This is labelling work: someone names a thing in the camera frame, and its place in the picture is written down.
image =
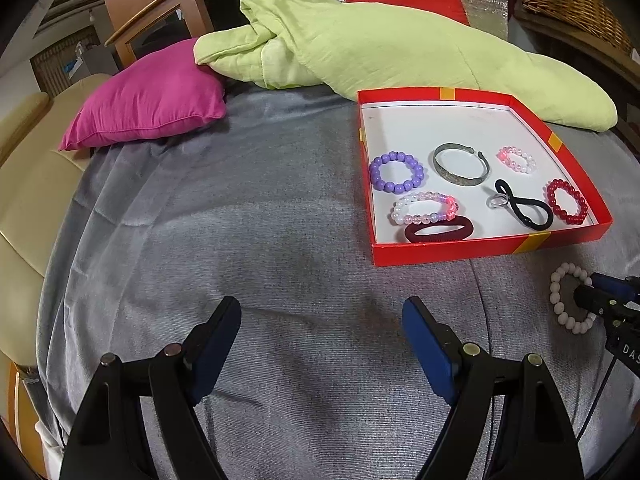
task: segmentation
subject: red beaded bracelet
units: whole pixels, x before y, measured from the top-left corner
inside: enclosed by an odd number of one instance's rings
[[[558,205],[558,202],[556,202],[556,189],[559,187],[575,198],[575,201],[578,203],[578,214],[570,215]],[[554,215],[567,224],[581,225],[584,222],[584,219],[587,218],[587,201],[582,197],[580,191],[575,189],[575,187],[569,184],[566,180],[560,180],[559,178],[553,179],[546,188],[546,199],[549,202],[551,211],[554,212]]]

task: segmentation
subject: bracelet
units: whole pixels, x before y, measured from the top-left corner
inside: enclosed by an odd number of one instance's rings
[[[380,166],[389,161],[397,160],[404,162],[414,172],[411,180],[405,180],[402,184],[393,182],[385,182],[380,178]],[[424,167],[414,158],[413,155],[405,155],[403,152],[389,152],[377,156],[373,162],[369,164],[369,176],[374,189],[378,191],[386,191],[387,193],[395,193],[400,195],[405,191],[411,191],[414,187],[420,186],[424,179]]]
[[[462,144],[457,144],[455,142],[446,142],[445,144],[441,144],[436,148],[433,152],[433,167],[444,180],[452,184],[457,184],[458,186],[477,186],[478,184],[482,184],[487,176],[489,175],[489,162],[484,158],[482,152],[478,152],[478,158],[484,164],[484,173],[481,176],[476,178],[467,178],[466,176],[459,176],[455,173],[451,173],[450,171],[445,170],[442,165],[438,162],[437,156],[441,152],[445,150],[461,150],[462,152],[471,153],[472,155],[476,152],[470,146],[463,146]]]
[[[521,166],[516,164],[516,162],[509,156],[510,154],[521,156],[525,161],[525,165]],[[536,171],[536,161],[533,160],[533,157],[529,155],[529,153],[523,152],[520,148],[516,148],[515,146],[505,146],[501,148],[496,156],[505,166],[511,168],[516,173],[533,173]]]
[[[551,296],[549,296],[549,301],[554,306],[554,313],[558,314],[559,324],[564,325],[567,330],[571,330],[574,334],[584,334],[593,326],[596,315],[593,312],[589,312],[587,317],[580,322],[576,321],[574,317],[569,317],[564,311],[564,303],[560,301],[560,280],[566,274],[572,274],[585,285],[591,286],[591,278],[588,277],[589,273],[586,270],[575,264],[565,262],[551,273],[551,285],[549,286]]]
[[[578,214],[570,215],[558,205],[558,202],[556,202],[556,189],[559,187],[575,198],[578,204]],[[566,180],[560,180],[559,178],[553,179],[546,188],[546,199],[554,215],[569,225],[581,225],[584,219],[587,218],[587,201],[580,194],[580,191],[575,189],[575,187]]]
[[[424,202],[425,200],[433,200],[434,202],[440,202],[447,205],[445,212],[431,213],[426,215],[403,215],[402,210],[412,204],[413,202]],[[456,212],[460,206],[456,202],[456,199],[451,195],[443,195],[442,193],[432,193],[431,191],[409,193],[403,196],[394,204],[394,210],[391,213],[391,218],[398,225],[402,224],[429,224],[442,220],[453,220],[456,216]]]
[[[509,184],[507,184],[501,178],[495,181],[495,190],[498,193],[489,198],[489,207],[497,208],[507,207],[507,205],[511,205],[511,209],[513,209],[513,213],[517,216],[518,220],[526,225],[526,227],[528,227],[529,229],[533,229],[534,231],[544,231],[546,229],[549,229],[549,227],[553,223],[554,214],[551,211],[551,208],[547,204],[542,202],[542,200],[514,196],[513,191],[511,191],[511,187],[509,187]],[[534,205],[536,207],[539,207],[540,209],[543,209],[546,212],[546,222],[543,224],[536,224],[531,218],[520,211],[518,204]]]
[[[417,235],[416,233],[425,229],[426,227],[433,227],[436,225],[459,225],[460,229],[455,229],[453,231],[446,231],[444,233],[435,233],[433,235]],[[426,242],[454,242],[457,240],[464,240],[465,238],[469,238],[474,231],[474,225],[471,223],[471,220],[465,216],[456,216],[451,220],[439,220],[437,222],[432,222],[428,225],[422,224],[410,224],[404,229],[404,236],[407,240],[409,240],[412,244],[423,244]]]

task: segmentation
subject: red box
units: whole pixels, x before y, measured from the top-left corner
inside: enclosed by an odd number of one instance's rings
[[[375,191],[369,178],[369,163],[374,156],[367,153],[367,134],[364,130],[365,120],[363,107],[376,104],[390,103],[389,106],[405,106],[415,102],[416,105],[436,106],[453,105],[462,107],[494,108],[508,110],[521,124],[527,127],[530,134],[535,134],[541,144],[551,150],[556,165],[561,165],[568,180],[574,181],[574,186],[584,196],[590,210],[592,224],[555,228],[542,232],[528,232],[525,234],[507,235],[499,237],[476,237],[454,242],[430,242],[423,244],[411,243],[378,243],[374,218],[373,193]],[[576,244],[599,239],[612,224],[611,214],[602,197],[598,193],[587,174],[569,152],[567,147],[535,114],[519,102],[515,97],[469,89],[454,88],[385,88],[364,90],[358,92],[358,124],[360,131],[360,148],[362,157],[362,176],[365,187],[367,224],[373,253],[373,263],[377,267],[407,264],[424,264],[446,260],[460,260],[479,258],[483,256],[497,256],[499,254],[521,253],[539,248],[556,247]]]

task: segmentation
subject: black cable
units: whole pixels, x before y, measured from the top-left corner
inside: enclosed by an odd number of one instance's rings
[[[489,467],[489,459],[491,458],[491,444],[494,441],[494,413],[495,413],[495,397],[491,397],[491,427],[489,429],[489,444],[486,446],[486,456],[484,457],[484,473],[482,478],[486,475],[486,470]]]
[[[542,202],[542,200],[535,200],[533,198],[522,198],[519,196],[514,196],[513,191],[511,191],[511,187],[509,187],[509,184],[507,184],[501,178],[495,181],[495,190],[498,193],[504,194],[508,197],[509,204],[511,205],[511,208],[513,209],[513,212],[515,213],[515,215],[518,217],[518,220],[520,220],[529,229],[533,229],[534,231],[544,231],[546,229],[549,229],[549,226],[553,223],[554,212],[551,211],[551,208],[547,204]],[[522,211],[520,211],[520,208],[518,208],[518,204],[534,205],[544,210],[546,213],[546,222],[543,224],[536,224],[531,218],[529,218],[528,216],[523,214]]]
[[[600,387],[598,388],[598,393],[596,394],[595,399],[593,399],[593,402],[591,403],[589,413],[587,413],[587,418],[585,419],[584,424],[582,425],[582,429],[580,430],[580,433],[578,433],[578,437],[575,439],[576,442],[580,442],[580,437],[584,433],[584,430],[587,429],[587,424],[591,420],[591,415],[593,415],[593,410],[596,409],[596,404],[600,400],[600,396],[602,395],[602,391],[604,390],[604,385],[607,384],[607,380],[609,379],[609,376],[611,375],[611,371],[613,370],[613,365],[616,364],[617,360],[618,359],[616,359],[615,357],[611,360],[609,364],[609,368],[607,368],[607,373],[604,374],[604,379],[602,380],[602,382],[600,383]]]

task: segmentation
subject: light green blanket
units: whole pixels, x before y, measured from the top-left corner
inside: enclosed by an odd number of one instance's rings
[[[241,0],[244,27],[212,32],[196,63],[269,89],[475,88],[512,94],[544,121],[604,131],[616,107],[587,76],[491,34],[407,7],[337,0]]]

